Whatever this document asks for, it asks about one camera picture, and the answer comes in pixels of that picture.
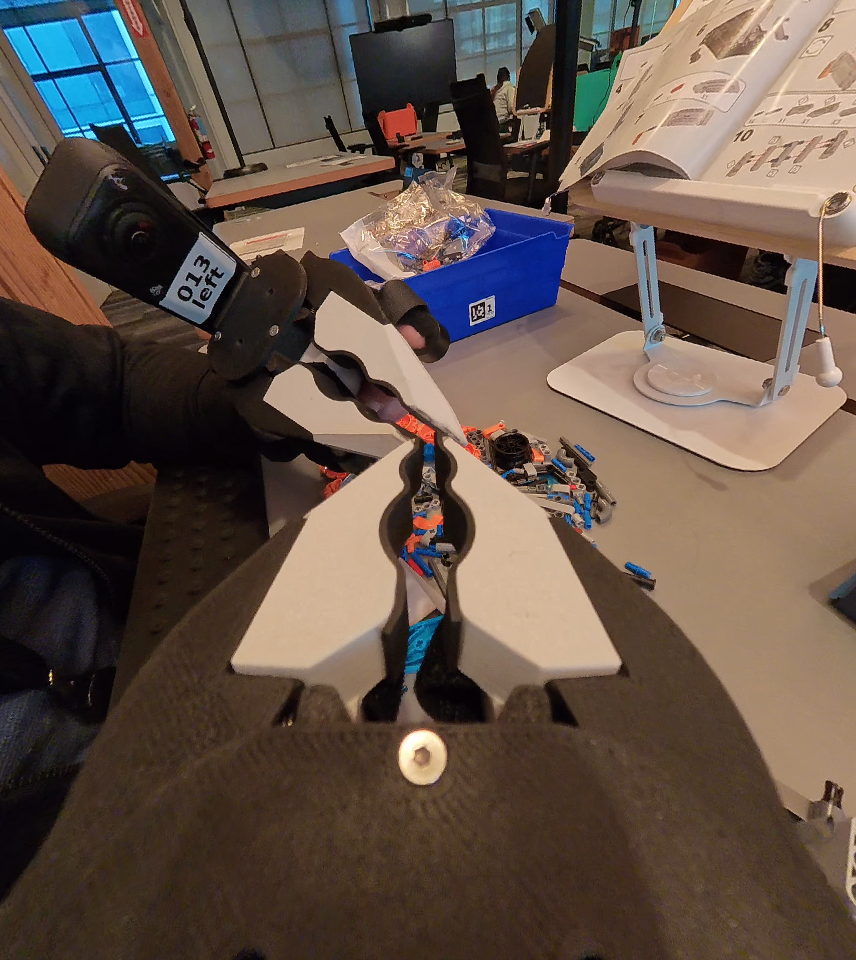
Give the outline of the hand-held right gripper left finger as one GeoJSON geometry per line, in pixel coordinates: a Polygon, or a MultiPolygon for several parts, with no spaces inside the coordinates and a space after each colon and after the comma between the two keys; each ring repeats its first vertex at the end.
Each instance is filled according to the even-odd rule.
{"type": "Polygon", "coordinates": [[[423,447],[403,442],[306,514],[231,658],[235,673],[331,687],[352,718],[382,681],[400,685],[409,623],[399,559],[423,447]]]}

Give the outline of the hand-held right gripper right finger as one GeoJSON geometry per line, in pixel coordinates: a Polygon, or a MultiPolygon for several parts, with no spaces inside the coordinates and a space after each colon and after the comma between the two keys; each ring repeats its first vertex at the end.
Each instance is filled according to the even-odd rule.
{"type": "Polygon", "coordinates": [[[548,514],[451,438],[436,440],[434,465],[456,559],[429,645],[429,716],[488,718],[517,688],[618,674],[548,514]]]}

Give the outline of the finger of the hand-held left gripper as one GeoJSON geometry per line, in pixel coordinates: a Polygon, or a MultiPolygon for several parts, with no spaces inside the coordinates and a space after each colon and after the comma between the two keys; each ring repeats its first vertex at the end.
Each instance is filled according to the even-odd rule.
{"type": "Polygon", "coordinates": [[[302,364],[259,373],[259,439],[302,452],[324,450],[330,459],[379,460],[398,449],[418,449],[416,438],[366,412],[332,378],[302,364]]]}
{"type": "Polygon", "coordinates": [[[460,445],[467,440],[458,417],[410,344],[335,292],[315,311],[314,346],[334,362],[351,360],[362,378],[396,397],[423,424],[460,445]]]}

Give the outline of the pile of toy building pieces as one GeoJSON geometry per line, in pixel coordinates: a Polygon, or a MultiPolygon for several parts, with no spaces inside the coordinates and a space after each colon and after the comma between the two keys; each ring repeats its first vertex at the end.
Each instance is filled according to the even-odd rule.
{"type": "MultiPolygon", "coordinates": [[[[404,565],[423,582],[443,589],[447,571],[458,557],[443,518],[434,460],[434,429],[412,414],[397,425],[424,443],[421,484],[412,497],[412,532],[400,553],[404,565]]],[[[512,430],[503,421],[486,428],[463,426],[468,450],[486,468],[539,506],[548,516],[560,519],[591,544],[590,531],[611,520],[617,501],[594,471],[594,455],[579,443],[560,437],[555,446],[529,432],[532,463],[500,473],[493,468],[488,438],[499,430],[512,430]]]]}

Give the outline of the clear plastic bag of parts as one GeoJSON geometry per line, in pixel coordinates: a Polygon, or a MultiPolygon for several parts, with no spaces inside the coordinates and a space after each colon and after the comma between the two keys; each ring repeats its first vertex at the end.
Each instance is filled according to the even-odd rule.
{"type": "Polygon", "coordinates": [[[453,189],[456,169],[427,172],[341,234],[380,281],[409,281],[478,254],[496,231],[486,210],[453,189]]]}

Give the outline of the person's left hand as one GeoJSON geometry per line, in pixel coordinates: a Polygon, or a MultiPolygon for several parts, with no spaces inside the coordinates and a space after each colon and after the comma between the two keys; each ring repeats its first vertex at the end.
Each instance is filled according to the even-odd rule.
{"type": "MultiPolygon", "coordinates": [[[[408,324],[400,324],[397,329],[414,351],[426,347],[425,337],[414,327],[408,324]]],[[[410,413],[394,390],[370,381],[362,383],[357,393],[357,400],[380,421],[389,424],[396,424],[410,413]]]]}

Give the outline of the black perforated mat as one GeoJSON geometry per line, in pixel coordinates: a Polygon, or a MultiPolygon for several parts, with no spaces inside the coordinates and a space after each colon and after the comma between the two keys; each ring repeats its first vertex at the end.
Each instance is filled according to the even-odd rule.
{"type": "Polygon", "coordinates": [[[158,471],[126,618],[110,706],[177,623],[270,535],[322,498],[305,457],[259,466],[158,471]]]}

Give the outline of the blue storage bin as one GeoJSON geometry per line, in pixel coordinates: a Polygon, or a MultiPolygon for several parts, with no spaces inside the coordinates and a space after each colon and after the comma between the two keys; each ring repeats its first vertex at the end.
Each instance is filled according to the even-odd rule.
{"type": "Polygon", "coordinates": [[[350,268],[374,293],[387,318],[413,326],[439,356],[429,327],[456,342],[554,306],[572,226],[541,215],[485,208],[496,231],[482,250],[410,280],[379,280],[343,247],[332,260],[350,268]]]}

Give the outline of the large black wheel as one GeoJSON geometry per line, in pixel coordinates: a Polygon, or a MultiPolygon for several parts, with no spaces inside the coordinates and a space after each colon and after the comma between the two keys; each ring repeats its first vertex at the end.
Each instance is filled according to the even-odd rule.
{"type": "Polygon", "coordinates": [[[487,442],[493,468],[501,474],[533,463],[530,440],[518,430],[495,431],[487,442]]]}

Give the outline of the long wooden office desk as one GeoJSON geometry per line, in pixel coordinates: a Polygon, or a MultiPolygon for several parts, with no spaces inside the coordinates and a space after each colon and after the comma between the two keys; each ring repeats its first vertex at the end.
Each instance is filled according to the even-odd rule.
{"type": "Polygon", "coordinates": [[[245,205],[277,210],[301,202],[338,195],[396,178],[392,155],[339,153],[331,162],[303,162],[214,182],[204,197],[207,210],[245,205]]]}

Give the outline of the office chair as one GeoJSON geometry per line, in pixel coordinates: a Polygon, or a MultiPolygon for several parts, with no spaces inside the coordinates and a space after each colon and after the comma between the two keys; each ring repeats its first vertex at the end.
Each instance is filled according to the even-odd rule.
{"type": "Polygon", "coordinates": [[[495,107],[482,75],[450,84],[451,102],[467,155],[467,194],[541,208],[550,193],[547,141],[521,145],[502,139],[495,107]]]}

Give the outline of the wooden book stand, white base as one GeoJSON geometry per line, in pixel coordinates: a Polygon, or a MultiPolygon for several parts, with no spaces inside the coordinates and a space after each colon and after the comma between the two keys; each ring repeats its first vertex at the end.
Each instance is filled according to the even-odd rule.
{"type": "Polygon", "coordinates": [[[783,462],[846,395],[830,339],[814,343],[816,376],[800,373],[826,255],[856,249],[856,192],[722,185],[636,172],[594,172],[572,159],[562,189],[588,181],[602,208],[630,220],[643,329],[614,335],[556,367],[557,393],[720,466],[764,472],[783,462]],[[654,229],[695,227],[712,239],[754,235],[794,256],[774,359],[763,363],[670,336],[660,302],[654,229]]]}

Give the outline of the black pillar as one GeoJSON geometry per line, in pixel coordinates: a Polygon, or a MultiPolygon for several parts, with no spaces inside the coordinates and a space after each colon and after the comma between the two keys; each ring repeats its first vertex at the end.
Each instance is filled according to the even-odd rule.
{"type": "Polygon", "coordinates": [[[549,148],[549,181],[553,189],[557,189],[571,156],[581,8],[581,1],[556,1],[554,4],[554,63],[549,148]]]}

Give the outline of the instruction manual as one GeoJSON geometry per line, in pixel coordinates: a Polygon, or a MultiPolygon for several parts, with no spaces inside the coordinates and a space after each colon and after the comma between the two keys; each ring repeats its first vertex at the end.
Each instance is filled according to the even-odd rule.
{"type": "Polygon", "coordinates": [[[856,1],[693,2],[622,55],[560,186],[609,169],[856,195],[856,1]]]}

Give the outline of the black wall monitor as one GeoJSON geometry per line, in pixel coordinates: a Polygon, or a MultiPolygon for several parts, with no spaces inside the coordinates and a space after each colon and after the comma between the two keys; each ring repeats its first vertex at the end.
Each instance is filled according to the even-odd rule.
{"type": "Polygon", "coordinates": [[[412,105],[422,120],[435,122],[451,102],[458,78],[452,19],[354,33],[349,44],[364,121],[412,105]]]}

